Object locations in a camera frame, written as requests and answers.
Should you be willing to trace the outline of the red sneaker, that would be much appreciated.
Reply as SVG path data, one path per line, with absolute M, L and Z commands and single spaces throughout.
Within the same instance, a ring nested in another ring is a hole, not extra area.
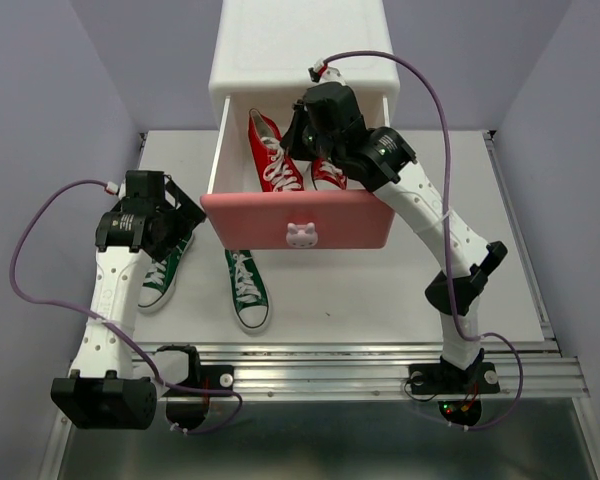
M 263 192 L 304 190 L 302 175 L 281 146 L 277 125 L 255 108 L 249 110 L 248 140 Z
M 346 190 L 348 186 L 348 178 L 343 171 L 324 159 L 312 163 L 310 178 L 317 191 Z

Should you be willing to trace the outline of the pink front drawer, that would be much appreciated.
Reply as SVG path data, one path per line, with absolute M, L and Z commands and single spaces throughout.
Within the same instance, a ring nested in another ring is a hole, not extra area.
M 265 193 L 248 141 L 248 111 L 256 106 L 282 130 L 291 106 L 253 102 L 238 96 L 224 100 L 219 138 L 207 191 L 200 202 L 219 240 L 228 250 L 297 249 L 293 238 L 313 231 L 313 249 L 379 249 L 394 220 L 387 205 L 351 182 L 338 191 Z

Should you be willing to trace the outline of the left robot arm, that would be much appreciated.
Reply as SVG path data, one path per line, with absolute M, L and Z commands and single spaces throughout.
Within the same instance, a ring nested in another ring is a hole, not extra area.
M 125 193 L 96 229 L 96 281 L 79 351 L 51 398 L 82 429 L 147 429 L 170 385 L 195 392 L 202 382 L 195 347 L 163 346 L 134 368 L 130 344 L 141 287 L 152 263 L 166 259 L 206 215 L 165 173 L 130 170 Z

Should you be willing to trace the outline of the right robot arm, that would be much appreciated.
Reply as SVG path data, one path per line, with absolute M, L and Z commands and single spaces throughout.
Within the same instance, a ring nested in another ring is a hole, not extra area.
M 309 88 L 294 103 L 281 144 L 295 159 L 334 163 L 389 206 L 428 248 L 440 265 L 425 290 L 441 319 L 440 378 L 452 390 L 471 384 L 483 359 L 479 299 L 507 247 L 485 240 L 451 210 L 396 130 L 366 125 L 348 86 L 327 82 Z

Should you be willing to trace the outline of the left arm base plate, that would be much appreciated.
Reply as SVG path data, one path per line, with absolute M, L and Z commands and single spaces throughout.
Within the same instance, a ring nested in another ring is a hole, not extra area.
M 197 377 L 187 378 L 180 383 L 180 386 L 204 390 L 205 398 L 230 397 L 233 391 L 234 373 L 234 367 L 229 364 L 203 364 Z

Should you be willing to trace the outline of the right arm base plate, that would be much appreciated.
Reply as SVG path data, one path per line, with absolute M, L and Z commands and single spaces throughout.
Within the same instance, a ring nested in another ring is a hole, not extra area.
M 408 384 L 414 395 L 464 395 L 478 389 L 479 394 L 500 392 L 495 366 L 480 362 L 461 370 L 447 362 L 420 363 L 409 367 Z

